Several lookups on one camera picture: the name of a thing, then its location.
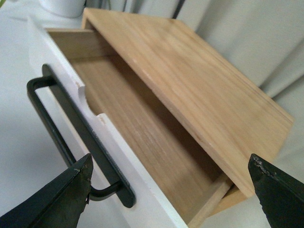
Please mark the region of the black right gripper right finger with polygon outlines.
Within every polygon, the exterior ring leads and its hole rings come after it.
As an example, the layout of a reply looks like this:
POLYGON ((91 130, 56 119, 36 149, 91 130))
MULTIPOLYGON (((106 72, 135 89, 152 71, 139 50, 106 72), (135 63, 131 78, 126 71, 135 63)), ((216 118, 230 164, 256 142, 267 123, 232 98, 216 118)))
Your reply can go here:
POLYGON ((270 227, 302 228, 304 184, 254 153, 248 170, 270 227))

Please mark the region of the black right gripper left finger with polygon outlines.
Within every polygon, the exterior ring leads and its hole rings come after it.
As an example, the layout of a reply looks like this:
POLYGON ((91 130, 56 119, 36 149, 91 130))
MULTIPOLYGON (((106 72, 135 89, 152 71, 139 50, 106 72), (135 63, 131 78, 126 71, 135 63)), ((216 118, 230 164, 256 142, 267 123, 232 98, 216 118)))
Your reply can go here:
POLYGON ((2 228, 75 228, 84 211, 93 160, 85 155, 30 198, 0 218, 2 228))

